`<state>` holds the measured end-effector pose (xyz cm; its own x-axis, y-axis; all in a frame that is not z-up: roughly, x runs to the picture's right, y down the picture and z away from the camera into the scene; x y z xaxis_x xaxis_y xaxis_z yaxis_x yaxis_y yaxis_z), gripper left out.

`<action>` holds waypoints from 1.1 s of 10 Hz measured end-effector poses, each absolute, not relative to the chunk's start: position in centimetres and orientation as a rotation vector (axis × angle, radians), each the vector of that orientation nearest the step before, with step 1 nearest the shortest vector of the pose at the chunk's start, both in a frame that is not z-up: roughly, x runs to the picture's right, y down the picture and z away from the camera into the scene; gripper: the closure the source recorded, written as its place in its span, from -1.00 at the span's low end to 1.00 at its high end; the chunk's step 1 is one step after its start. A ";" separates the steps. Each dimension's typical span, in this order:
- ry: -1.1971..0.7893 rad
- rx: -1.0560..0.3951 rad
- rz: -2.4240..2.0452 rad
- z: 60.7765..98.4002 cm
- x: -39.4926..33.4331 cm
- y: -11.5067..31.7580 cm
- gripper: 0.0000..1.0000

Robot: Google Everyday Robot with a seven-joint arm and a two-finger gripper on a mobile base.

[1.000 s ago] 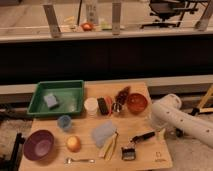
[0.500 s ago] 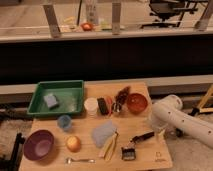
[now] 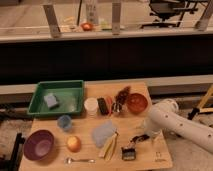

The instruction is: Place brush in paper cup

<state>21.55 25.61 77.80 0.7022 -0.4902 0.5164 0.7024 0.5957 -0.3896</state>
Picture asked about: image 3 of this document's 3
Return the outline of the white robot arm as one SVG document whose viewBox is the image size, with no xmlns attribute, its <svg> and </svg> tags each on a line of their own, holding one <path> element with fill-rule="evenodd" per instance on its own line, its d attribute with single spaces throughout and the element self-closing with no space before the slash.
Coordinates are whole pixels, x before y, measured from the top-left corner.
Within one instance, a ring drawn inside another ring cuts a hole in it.
<svg viewBox="0 0 213 171">
<path fill-rule="evenodd" d="M 178 115 L 179 106 L 173 99 L 153 104 L 143 121 L 144 133 L 156 137 L 161 129 L 169 129 L 213 154 L 213 128 Z"/>
</svg>

